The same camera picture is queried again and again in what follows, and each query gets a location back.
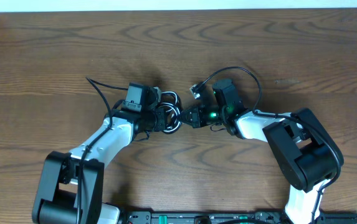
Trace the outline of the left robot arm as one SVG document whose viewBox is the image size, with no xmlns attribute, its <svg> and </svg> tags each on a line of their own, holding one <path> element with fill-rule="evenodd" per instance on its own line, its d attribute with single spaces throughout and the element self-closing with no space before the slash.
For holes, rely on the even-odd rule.
<svg viewBox="0 0 357 224">
<path fill-rule="evenodd" d="M 34 223 L 122 223 L 118 207 L 103 203 L 105 168 L 134 141 L 166 127 L 158 87 L 129 84 L 126 98 L 107 106 L 102 125 L 67 153 L 53 151 L 44 161 L 37 189 Z"/>
</svg>

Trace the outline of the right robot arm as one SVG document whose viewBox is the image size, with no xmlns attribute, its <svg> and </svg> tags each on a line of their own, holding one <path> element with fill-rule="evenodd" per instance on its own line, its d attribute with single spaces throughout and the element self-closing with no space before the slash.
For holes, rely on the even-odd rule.
<svg viewBox="0 0 357 224">
<path fill-rule="evenodd" d="M 191 87 L 199 100 L 178 120 L 193 128 L 223 125 L 232 136 L 266 142 L 290 184 L 284 212 L 292 223 L 316 223 L 325 189 L 340 176 L 344 158 L 321 122 L 308 108 L 294 113 L 264 113 L 244 106 L 234 83 L 220 80 L 209 94 L 203 84 Z"/>
</svg>

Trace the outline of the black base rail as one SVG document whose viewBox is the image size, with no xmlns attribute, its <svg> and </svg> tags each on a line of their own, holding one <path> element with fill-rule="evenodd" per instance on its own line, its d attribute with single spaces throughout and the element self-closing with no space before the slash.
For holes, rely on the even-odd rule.
<svg viewBox="0 0 357 224">
<path fill-rule="evenodd" d="M 290 224 L 293 220 L 283 211 L 269 210 L 247 213 L 163 213 L 131 211 L 120 215 L 118 224 L 196 224 L 196 223 L 271 223 Z M 315 223 L 357 224 L 357 213 L 320 213 Z"/>
</svg>

